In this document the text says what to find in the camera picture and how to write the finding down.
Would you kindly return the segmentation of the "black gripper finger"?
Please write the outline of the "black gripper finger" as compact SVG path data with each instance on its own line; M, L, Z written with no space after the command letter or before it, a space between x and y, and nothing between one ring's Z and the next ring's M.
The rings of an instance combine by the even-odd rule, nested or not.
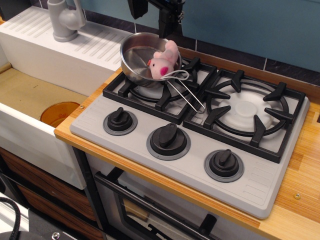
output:
M131 16L136 20L146 14L149 10L147 0L128 0Z
M180 24L181 12L178 8L162 8L158 15L159 37L166 38L172 34Z

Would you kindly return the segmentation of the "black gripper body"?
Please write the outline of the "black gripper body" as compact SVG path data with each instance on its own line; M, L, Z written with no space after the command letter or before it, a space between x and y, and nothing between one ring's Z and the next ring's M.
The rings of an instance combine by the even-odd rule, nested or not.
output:
M162 22L180 22L184 17L185 0L148 0L147 2L159 10L159 20Z

